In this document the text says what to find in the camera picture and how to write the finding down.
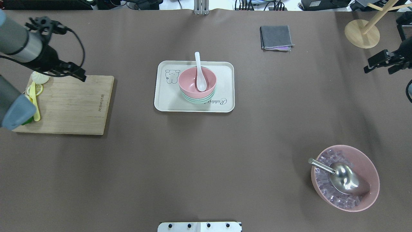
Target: metal scoop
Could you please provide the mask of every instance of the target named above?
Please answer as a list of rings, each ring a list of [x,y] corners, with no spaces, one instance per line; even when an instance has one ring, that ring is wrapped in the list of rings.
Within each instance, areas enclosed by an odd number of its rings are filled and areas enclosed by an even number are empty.
[[[310,158],[308,162],[311,165],[328,172],[332,185],[343,194],[363,196],[370,190],[369,183],[344,163],[336,162],[328,167],[312,158]]]

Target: white spoon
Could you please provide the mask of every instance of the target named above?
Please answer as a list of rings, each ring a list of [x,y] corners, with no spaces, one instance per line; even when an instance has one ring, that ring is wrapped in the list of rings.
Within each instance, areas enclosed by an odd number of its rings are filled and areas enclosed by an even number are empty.
[[[196,59],[196,66],[197,66],[197,76],[196,76],[196,87],[197,90],[200,92],[204,92],[206,90],[206,80],[203,76],[202,68],[200,67],[200,54],[199,52],[194,53],[194,58]]]

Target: large pink bowl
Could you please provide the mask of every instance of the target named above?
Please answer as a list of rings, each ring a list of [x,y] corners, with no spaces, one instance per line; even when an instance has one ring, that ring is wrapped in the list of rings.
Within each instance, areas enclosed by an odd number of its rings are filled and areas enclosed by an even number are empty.
[[[184,70],[179,76],[179,87],[186,96],[191,98],[204,98],[209,96],[216,87],[216,75],[209,69],[202,67],[203,76],[206,79],[206,91],[200,92],[196,88],[197,68]]]
[[[344,157],[353,164],[352,170],[359,174],[361,177],[363,177],[370,184],[370,191],[362,198],[358,206],[355,206],[351,209],[339,208],[336,205],[332,204],[330,201],[328,201],[326,197],[322,195],[321,190],[319,189],[316,183],[315,167],[312,167],[312,184],[315,187],[316,192],[319,194],[319,196],[321,196],[323,200],[328,202],[330,205],[333,205],[334,207],[344,211],[359,212],[369,208],[378,198],[380,188],[378,171],[376,171],[376,168],[373,165],[372,161],[363,152],[351,146],[335,145],[326,148],[323,152],[329,149],[334,149],[335,151],[341,150],[343,152]]]

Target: white label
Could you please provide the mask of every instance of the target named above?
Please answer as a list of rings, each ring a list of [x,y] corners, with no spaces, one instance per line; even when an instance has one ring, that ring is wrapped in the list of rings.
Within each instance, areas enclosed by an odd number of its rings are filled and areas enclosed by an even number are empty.
[[[311,2],[309,7],[317,7],[321,4],[321,1]]]

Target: stack of bowls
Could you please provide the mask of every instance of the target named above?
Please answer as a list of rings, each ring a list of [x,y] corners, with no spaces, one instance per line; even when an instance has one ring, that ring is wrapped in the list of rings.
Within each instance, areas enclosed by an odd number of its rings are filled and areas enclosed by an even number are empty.
[[[192,103],[205,103],[215,94],[216,75],[207,68],[202,67],[203,76],[206,79],[206,90],[200,92],[196,88],[197,68],[192,67],[184,70],[179,76],[179,87],[183,97]]]

